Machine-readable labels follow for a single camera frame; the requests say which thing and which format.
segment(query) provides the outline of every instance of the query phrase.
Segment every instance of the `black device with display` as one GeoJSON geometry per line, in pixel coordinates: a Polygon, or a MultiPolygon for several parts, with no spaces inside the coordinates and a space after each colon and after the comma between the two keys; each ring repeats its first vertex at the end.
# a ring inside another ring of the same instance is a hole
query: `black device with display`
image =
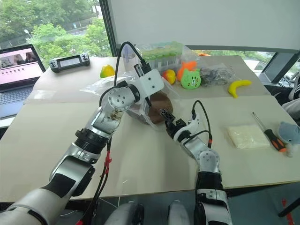
{"type": "Polygon", "coordinates": [[[82,53],[80,55],[65,57],[61,59],[53,59],[49,61],[49,66],[51,70],[55,73],[59,73],[65,69],[71,69],[81,66],[89,66],[90,58],[87,53],[82,53]]]}

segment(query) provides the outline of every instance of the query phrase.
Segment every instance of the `orange screwdriver handle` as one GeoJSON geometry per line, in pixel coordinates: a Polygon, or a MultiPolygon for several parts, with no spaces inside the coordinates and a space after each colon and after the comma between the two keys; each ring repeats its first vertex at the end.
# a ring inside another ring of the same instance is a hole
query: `orange screwdriver handle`
{"type": "Polygon", "coordinates": [[[265,130],[264,133],[266,134],[268,139],[271,141],[271,143],[275,149],[277,149],[280,152],[286,151],[285,144],[283,144],[283,142],[278,137],[276,137],[276,135],[273,133],[273,131],[271,129],[265,130]]]}

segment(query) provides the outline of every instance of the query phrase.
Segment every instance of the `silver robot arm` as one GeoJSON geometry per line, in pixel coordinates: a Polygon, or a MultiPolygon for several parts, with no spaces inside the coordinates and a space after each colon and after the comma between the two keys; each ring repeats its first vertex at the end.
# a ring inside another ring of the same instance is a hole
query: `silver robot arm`
{"type": "Polygon", "coordinates": [[[77,140],[53,169],[49,183],[29,192],[0,214],[2,225],[52,225],[72,196],[81,195],[95,171],[92,164],[117,129],[123,113],[133,104],[163,89],[157,70],[151,70],[111,89],[86,124],[76,132],[77,140]]]}
{"type": "Polygon", "coordinates": [[[208,148],[199,137],[193,137],[200,121],[199,115],[196,114],[194,118],[192,116],[191,121],[186,124],[182,119],[175,121],[175,117],[164,109],[161,109],[160,113],[165,118],[169,136],[179,142],[182,149],[199,166],[195,187],[194,224],[208,225],[209,222],[214,222],[214,224],[232,225],[227,195],[223,190],[219,170],[219,155],[208,148]]]}

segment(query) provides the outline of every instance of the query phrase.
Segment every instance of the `white panel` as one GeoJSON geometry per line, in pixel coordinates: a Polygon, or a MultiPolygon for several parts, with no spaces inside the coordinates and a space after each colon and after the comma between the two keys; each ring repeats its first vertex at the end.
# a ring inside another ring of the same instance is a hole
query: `white panel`
{"type": "Polygon", "coordinates": [[[117,44],[300,49],[300,0],[111,0],[117,44]]]}

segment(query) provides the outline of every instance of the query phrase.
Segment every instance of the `toy banana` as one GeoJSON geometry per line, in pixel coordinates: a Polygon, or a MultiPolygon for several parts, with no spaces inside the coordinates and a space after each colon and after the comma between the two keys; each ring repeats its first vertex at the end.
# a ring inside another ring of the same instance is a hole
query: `toy banana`
{"type": "Polygon", "coordinates": [[[230,94],[232,94],[232,96],[234,98],[237,98],[238,95],[236,93],[236,89],[240,86],[249,86],[252,84],[252,81],[250,80],[239,80],[239,81],[234,81],[232,82],[230,85],[229,85],[229,88],[228,88],[228,92],[230,94]]]}

